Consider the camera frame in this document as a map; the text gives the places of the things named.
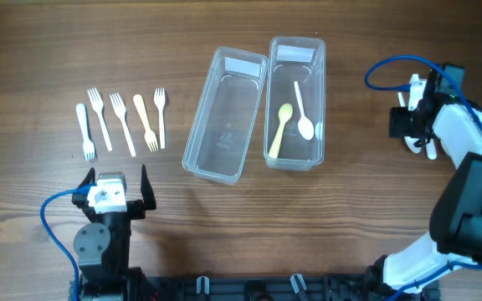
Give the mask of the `white spoon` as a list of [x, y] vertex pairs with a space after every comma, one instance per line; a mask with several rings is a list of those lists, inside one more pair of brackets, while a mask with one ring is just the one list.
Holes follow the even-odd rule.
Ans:
[[419, 153], [421, 151], [421, 147], [415, 146], [415, 143], [418, 141], [417, 138], [412, 138], [410, 136], [405, 136], [404, 141], [409, 148], [409, 150], [415, 154]]
[[305, 115], [303, 99], [302, 99], [302, 95], [301, 95], [301, 92], [300, 92], [300, 86], [299, 86], [299, 83], [297, 81], [294, 82], [294, 88], [295, 88], [295, 96], [296, 96], [296, 99], [297, 99], [297, 104], [299, 106], [299, 112], [300, 112], [298, 129], [299, 129], [299, 132], [300, 132], [301, 136], [305, 140], [311, 140], [314, 137], [315, 128], [314, 128], [312, 122]]
[[398, 92], [398, 93], [397, 93], [397, 97], [398, 97], [398, 101], [399, 101], [400, 106], [403, 107], [403, 108], [406, 108], [407, 105], [406, 105], [406, 103], [405, 103], [405, 100], [404, 100], [404, 97], [403, 97], [403, 93], [402, 93], [402, 92]]
[[425, 145], [425, 150], [429, 160], [433, 161], [437, 159], [437, 150], [434, 144], [434, 140], [430, 140], [429, 143]]

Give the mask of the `cream yellow fork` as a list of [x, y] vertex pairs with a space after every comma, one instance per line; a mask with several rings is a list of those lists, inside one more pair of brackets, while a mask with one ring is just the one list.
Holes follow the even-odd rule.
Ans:
[[158, 151], [157, 137], [155, 132], [150, 127], [150, 122], [147, 116], [146, 106], [143, 97], [140, 94], [135, 94], [133, 96], [133, 102], [136, 107], [137, 113], [141, 119], [141, 122], [144, 126], [144, 139], [146, 145], [151, 152]]

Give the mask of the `yellow spoon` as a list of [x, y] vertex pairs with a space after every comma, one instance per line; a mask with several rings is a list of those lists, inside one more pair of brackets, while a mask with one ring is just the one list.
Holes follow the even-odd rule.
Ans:
[[279, 108], [279, 127], [276, 131], [272, 145], [269, 149], [269, 157], [272, 159], [278, 158], [281, 141], [282, 141], [282, 137], [285, 129], [285, 124], [290, 120], [292, 115], [293, 115], [293, 107], [291, 104], [286, 103]]

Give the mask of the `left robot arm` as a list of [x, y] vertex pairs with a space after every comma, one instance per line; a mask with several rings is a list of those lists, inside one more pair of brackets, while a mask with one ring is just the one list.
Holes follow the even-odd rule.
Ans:
[[99, 176], [90, 169], [72, 193], [72, 203], [90, 223], [74, 237], [80, 275], [71, 283], [70, 300], [158, 300], [159, 293], [142, 269], [129, 266], [131, 222], [156, 209], [146, 168], [141, 168], [141, 198], [126, 199], [121, 172]]

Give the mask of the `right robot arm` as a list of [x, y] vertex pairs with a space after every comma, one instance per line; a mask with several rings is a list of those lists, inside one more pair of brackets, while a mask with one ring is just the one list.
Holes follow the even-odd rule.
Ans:
[[467, 99], [464, 68], [427, 59], [427, 79], [413, 75], [394, 91], [407, 106], [390, 111], [389, 135], [410, 138], [414, 150], [439, 141], [455, 173], [438, 199], [428, 232], [399, 253], [384, 255], [351, 285], [363, 299], [425, 299], [426, 289], [460, 268], [482, 270], [482, 109]]

